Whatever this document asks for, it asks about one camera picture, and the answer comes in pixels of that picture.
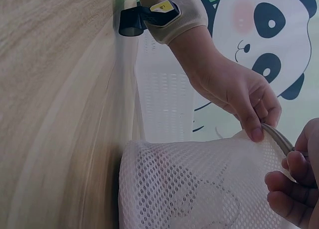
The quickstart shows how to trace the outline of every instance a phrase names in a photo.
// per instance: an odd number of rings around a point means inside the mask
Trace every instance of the panda eye patch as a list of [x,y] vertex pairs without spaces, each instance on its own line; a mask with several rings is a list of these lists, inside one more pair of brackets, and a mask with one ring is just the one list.
[[275,37],[286,25],[283,13],[270,3],[260,3],[254,11],[254,21],[262,38]]
[[281,62],[275,54],[265,53],[256,60],[252,69],[263,75],[268,83],[271,83],[280,73]]

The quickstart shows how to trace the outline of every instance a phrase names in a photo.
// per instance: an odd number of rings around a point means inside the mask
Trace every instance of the wooden surface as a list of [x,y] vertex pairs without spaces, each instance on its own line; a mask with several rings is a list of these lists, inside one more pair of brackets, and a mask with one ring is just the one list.
[[0,229],[110,229],[124,145],[143,136],[136,0],[0,0]]

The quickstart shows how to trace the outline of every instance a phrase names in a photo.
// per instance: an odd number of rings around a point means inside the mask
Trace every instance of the panda mouth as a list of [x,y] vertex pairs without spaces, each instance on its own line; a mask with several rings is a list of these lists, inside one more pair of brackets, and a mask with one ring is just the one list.
[[238,45],[237,45],[237,51],[236,51],[236,53],[235,53],[235,60],[236,60],[237,63],[238,63],[237,54],[238,54],[238,52],[239,52],[240,50],[244,49],[244,48],[240,48],[240,47],[239,47],[240,44],[242,43],[242,41],[244,41],[244,40],[241,40],[241,41],[238,43]]

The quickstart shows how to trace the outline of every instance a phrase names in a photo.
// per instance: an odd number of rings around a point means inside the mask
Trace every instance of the beige sleeve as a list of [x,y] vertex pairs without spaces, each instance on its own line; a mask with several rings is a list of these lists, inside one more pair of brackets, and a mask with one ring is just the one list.
[[[151,7],[163,0],[140,0],[142,6]],[[166,27],[145,22],[154,39],[161,44],[169,44],[185,31],[200,25],[208,25],[208,17],[201,0],[171,0],[179,8],[181,15]]]

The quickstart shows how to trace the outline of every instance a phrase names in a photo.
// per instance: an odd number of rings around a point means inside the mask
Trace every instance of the white net panel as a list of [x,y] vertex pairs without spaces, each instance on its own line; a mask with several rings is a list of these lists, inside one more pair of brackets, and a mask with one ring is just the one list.
[[285,229],[267,203],[284,154],[266,135],[211,142],[130,142],[120,169],[121,229]]

